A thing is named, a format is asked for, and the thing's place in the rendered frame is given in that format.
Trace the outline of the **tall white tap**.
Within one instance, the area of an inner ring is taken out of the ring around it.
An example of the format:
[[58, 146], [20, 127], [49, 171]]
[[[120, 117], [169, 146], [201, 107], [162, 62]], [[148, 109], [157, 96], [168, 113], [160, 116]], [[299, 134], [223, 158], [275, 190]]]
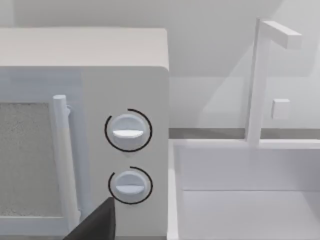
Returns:
[[302, 39], [301, 33], [277, 21], [256, 19], [245, 126], [245, 140], [251, 148], [259, 146], [261, 139], [271, 42], [287, 50], [297, 50], [302, 46]]

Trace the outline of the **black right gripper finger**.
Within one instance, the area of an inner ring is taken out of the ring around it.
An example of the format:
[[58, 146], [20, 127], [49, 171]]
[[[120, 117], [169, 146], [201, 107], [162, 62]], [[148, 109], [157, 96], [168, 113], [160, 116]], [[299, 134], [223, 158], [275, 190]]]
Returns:
[[108, 197], [62, 240], [115, 240], [115, 199]]

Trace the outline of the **pale microwave oven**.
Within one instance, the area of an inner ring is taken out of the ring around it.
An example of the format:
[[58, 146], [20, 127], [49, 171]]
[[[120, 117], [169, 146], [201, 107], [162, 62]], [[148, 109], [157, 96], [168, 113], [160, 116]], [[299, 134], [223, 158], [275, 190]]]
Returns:
[[[115, 240], [165, 240], [167, 32], [162, 28], [0, 27], [0, 72], [20, 69], [80, 74], [81, 98], [71, 120], [79, 224], [113, 197]], [[113, 143], [109, 127], [122, 114], [144, 121], [146, 133], [140, 147], [122, 149]], [[125, 171], [138, 172], [146, 179], [147, 188], [139, 201], [123, 201], [113, 190], [114, 179]]]

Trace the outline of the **large white microwave knob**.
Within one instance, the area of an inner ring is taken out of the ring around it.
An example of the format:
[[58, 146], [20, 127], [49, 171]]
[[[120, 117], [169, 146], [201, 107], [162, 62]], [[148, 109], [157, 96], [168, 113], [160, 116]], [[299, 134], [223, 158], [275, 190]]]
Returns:
[[109, 126], [109, 133], [113, 143], [126, 150], [140, 147], [144, 141], [147, 128], [142, 118], [125, 113], [115, 117]]

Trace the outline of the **white sink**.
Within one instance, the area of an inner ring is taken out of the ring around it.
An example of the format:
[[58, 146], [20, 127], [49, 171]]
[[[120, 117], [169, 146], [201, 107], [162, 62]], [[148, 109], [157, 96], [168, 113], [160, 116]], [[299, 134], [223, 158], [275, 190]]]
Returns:
[[320, 240], [320, 140], [171, 139], [168, 240]]

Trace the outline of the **pale microwave door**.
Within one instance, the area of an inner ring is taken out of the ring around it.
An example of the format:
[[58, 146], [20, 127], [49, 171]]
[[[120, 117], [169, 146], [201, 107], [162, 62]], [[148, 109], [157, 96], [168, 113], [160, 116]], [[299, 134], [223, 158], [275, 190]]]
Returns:
[[80, 73], [0, 71], [0, 236], [65, 236], [53, 96], [65, 95], [71, 146]]

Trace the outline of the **small white microwave knob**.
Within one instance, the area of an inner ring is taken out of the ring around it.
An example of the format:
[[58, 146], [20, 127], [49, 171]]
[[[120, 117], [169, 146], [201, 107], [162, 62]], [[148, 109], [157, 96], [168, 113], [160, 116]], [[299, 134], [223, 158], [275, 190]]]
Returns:
[[118, 174], [113, 180], [113, 190], [124, 202], [137, 202], [147, 190], [145, 177], [136, 171], [128, 170]]

